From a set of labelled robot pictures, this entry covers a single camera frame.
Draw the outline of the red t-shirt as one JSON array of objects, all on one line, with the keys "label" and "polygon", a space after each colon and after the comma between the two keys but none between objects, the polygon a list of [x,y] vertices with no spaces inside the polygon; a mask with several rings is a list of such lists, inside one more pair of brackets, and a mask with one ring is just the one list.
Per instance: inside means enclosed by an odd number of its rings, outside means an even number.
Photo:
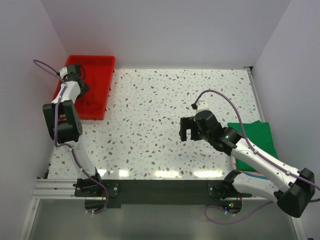
[{"label": "red t-shirt", "polygon": [[86,83],[90,90],[77,98],[75,107],[81,119],[101,118],[106,103],[108,84],[103,77],[95,74],[86,77]]}]

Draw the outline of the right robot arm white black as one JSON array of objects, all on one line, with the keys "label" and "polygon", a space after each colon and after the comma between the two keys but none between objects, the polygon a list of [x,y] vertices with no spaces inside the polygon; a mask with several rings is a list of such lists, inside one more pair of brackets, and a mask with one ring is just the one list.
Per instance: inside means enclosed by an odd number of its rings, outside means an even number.
[{"label": "right robot arm white black", "polygon": [[216,151],[239,159],[264,176],[263,179],[247,176],[232,170],[223,180],[223,192],[230,197],[237,193],[265,198],[286,214],[299,218],[316,192],[315,175],[308,168],[299,170],[287,165],[245,138],[233,127],[223,127],[208,109],[195,116],[180,119],[179,136],[187,140],[187,130],[193,141],[204,140]]}]

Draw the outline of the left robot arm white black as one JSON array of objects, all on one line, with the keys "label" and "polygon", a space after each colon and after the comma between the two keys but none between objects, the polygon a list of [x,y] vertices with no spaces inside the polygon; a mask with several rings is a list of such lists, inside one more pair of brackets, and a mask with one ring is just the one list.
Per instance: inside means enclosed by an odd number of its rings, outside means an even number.
[{"label": "left robot arm white black", "polygon": [[65,148],[77,170],[76,190],[86,196],[105,193],[97,168],[91,162],[82,140],[83,126],[75,102],[90,90],[85,83],[85,69],[79,64],[63,67],[57,76],[60,89],[42,111],[51,139],[56,148]]}]

